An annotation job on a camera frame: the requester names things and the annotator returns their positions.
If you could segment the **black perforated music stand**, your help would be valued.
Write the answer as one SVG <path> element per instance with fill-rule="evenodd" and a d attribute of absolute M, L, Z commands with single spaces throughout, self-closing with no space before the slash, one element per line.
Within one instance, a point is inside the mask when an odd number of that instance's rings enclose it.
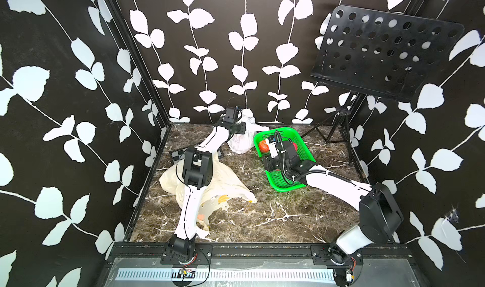
<path fill-rule="evenodd" d="M 463 34 L 455 22 L 340 5 L 310 76 L 352 93 L 409 102 Z"/>

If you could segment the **black white checkerboard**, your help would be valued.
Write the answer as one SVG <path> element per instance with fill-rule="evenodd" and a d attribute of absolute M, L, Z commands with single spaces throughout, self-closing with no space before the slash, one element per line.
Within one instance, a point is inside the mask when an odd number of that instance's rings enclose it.
<path fill-rule="evenodd" d="M 169 152 L 169 155 L 171 157 L 171 163 L 172 164 L 177 164 L 180 160 L 184 159 L 184 153 L 188 148 L 182 148 L 179 150 L 173 150 Z M 219 159 L 224 158 L 225 154 L 221 148 L 217 150 L 217 154 Z"/>

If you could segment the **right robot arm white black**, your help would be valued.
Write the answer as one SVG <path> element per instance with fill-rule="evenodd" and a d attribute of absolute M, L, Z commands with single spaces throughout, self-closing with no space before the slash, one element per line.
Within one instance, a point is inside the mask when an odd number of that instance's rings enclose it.
<path fill-rule="evenodd" d="M 317 188 L 358 211 L 359 222 L 340 233 L 324 255 L 334 264 L 344 264 L 367 245 L 387 244 L 403 222 L 403 213 L 387 186 L 369 185 L 332 173 L 317 162 L 303 158 L 298 153 L 301 145 L 283 138 L 279 131 L 260 140 L 256 146 L 274 188 Z"/>

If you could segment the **green perforated plastic basket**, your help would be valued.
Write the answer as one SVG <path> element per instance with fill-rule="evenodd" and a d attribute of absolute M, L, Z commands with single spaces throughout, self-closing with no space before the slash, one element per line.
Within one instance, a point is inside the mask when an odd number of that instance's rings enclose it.
<path fill-rule="evenodd" d="M 270 186 L 277 192 L 290 192 L 307 186 L 297 178 L 316 163 L 298 132 L 280 127 L 257 133 L 253 142 Z"/>

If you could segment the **yellow banana print plastic bag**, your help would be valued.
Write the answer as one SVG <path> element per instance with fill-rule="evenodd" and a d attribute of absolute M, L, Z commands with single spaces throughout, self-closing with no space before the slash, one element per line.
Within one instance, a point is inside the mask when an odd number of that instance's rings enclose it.
<path fill-rule="evenodd" d="M 182 181 L 184 162 L 171 166 L 159 178 L 166 192 L 176 196 L 181 208 L 181 215 L 174 232 L 182 240 L 192 240 L 195 236 L 204 238 L 209 234 L 208 217 L 217 209 L 227 210 L 227 201 L 242 198 L 255 203 L 255 195 L 241 182 L 233 170 L 219 161 L 218 154 L 213 153 L 213 177 L 207 187 L 187 187 Z"/>

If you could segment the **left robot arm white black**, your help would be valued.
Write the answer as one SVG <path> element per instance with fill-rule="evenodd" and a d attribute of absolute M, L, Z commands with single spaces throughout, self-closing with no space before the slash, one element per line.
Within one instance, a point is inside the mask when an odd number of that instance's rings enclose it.
<path fill-rule="evenodd" d="M 227 107 L 214 124 L 211 134 L 199 145 L 186 149 L 181 177 L 184 184 L 184 199 L 181 216 L 174 235 L 167 243 L 167 251 L 182 265 L 191 264 L 196 259 L 195 239 L 197 217 L 204 191 L 213 177 L 213 153 L 229 141 L 235 134 L 244 134 L 245 122 L 241 121 L 239 106 Z"/>

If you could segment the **white knotted plastic bag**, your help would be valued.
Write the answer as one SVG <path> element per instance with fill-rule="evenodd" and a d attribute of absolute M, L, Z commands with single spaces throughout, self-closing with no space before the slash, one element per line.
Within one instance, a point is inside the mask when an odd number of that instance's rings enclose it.
<path fill-rule="evenodd" d="M 245 154 L 254 147 L 254 136 L 261 131 L 269 131 L 268 126 L 258 125 L 255 122 L 255 117 L 252 110 L 242 110 L 242 118 L 240 123 L 246 124 L 246 131 L 244 134 L 236 134 L 228 141 L 228 146 L 233 153 Z"/>

